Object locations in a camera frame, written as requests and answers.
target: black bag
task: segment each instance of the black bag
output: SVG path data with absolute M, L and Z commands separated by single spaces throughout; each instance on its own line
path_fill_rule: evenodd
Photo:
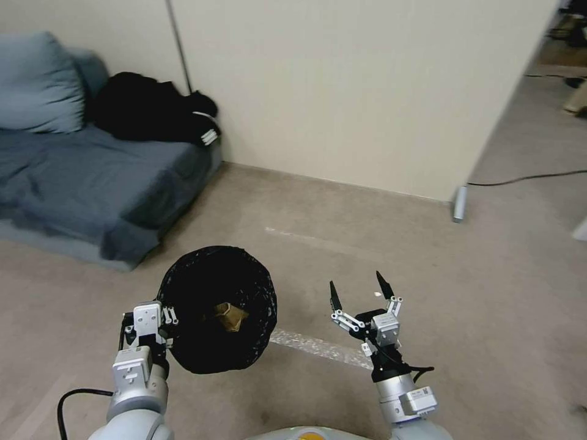
M 173 306 L 179 320 L 170 335 L 171 353 L 197 374 L 249 367 L 263 353 L 277 323 L 269 272 L 238 247 L 204 247 L 184 255 L 165 274 L 157 300 Z M 226 303 L 242 318 L 237 325 L 227 323 L 219 309 Z

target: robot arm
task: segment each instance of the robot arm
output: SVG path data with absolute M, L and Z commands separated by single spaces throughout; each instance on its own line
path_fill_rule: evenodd
M 394 295 L 379 272 L 377 279 L 387 299 L 386 308 L 359 313 L 354 318 L 342 311 L 338 293 L 331 281 L 331 319 L 351 336 L 363 341 L 361 349 L 373 362 L 371 377 L 379 391 L 379 405 L 385 420 L 394 428 L 399 423 L 420 419 L 436 409 L 437 401 L 432 389 L 415 385 L 419 376 L 434 368 L 412 367 L 403 361 L 398 351 L 401 347 L 398 316 L 403 298 Z
M 166 349 L 173 344 L 164 337 L 164 328 L 177 323 L 173 308 L 158 301 L 142 303 L 125 314 L 122 326 L 130 346 L 118 351 L 112 366 L 115 390 L 108 423 L 90 440 L 173 439 L 163 420 L 168 399 Z

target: beige carpet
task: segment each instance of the beige carpet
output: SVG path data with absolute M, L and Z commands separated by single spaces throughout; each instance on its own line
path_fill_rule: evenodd
M 559 109 L 569 92 L 558 79 L 525 79 L 474 179 L 587 168 L 587 122 Z M 405 298 L 406 360 L 437 368 L 421 381 L 440 402 L 431 419 L 455 439 L 584 439 L 587 243 L 571 232 L 587 215 L 586 184 L 582 175 L 471 188 L 457 225 L 442 203 L 226 166 L 132 273 L 1 242 L 0 438 L 57 438 L 61 393 L 112 388 L 121 313 L 152 299 L 185 252 L 232 244 L 271 271 L 280 328 L 347 347 L 355 341 L 328 318 L 328 281 L 359 312 L 381 304 L 380 270 Z M 387 434 L 367 370 L 282 346 L 221 375 L 172 361 L 169 386 L 178 439 L 299 424 Z M 70 399 L 70 439 L 87 438 L 108 399 Z

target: tape on floor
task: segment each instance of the tape on floor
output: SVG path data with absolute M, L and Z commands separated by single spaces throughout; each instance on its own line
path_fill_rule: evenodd
M 360 350 L 354 350 L 342 345 L 326 342 L 325 340 L 308 337 L 300 333 L 289 332 L 279 328 L 273 330 L 269 341 L 304 351 L 305 353 L 320 356 L 321 358 L 332 359 L 355 367 L 362 367 L 371 370 L 371 361 Z
M 280 231 L 270 227 L 266 227 L 265 232 L 267 232 L 269 235 L 288 238 L 292 241 L 296 241 L 297 243 L 307 244 L 312 248 L 325 249 L 327 251 L 337 252 L 339 254 L 351 255 L 352 257 L 361 260 L 367 260 L 375 263 L 380 263 L 382 261 L 387 260 L 385 255 L 380 254 L 379 252 L 367 251 L 360 247 L 348 246 L 346 244 L 337 243 L 336 241 L 323 240 L 321 238 L 316 238 L 307 235 L 298 235 L 291 232 Z

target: gray pillow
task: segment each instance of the gray pillow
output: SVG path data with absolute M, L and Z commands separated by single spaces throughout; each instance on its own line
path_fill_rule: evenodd
M 0 128 L 69 133 L 83 122 L 83 85 L 55 37 L 0 34 Z

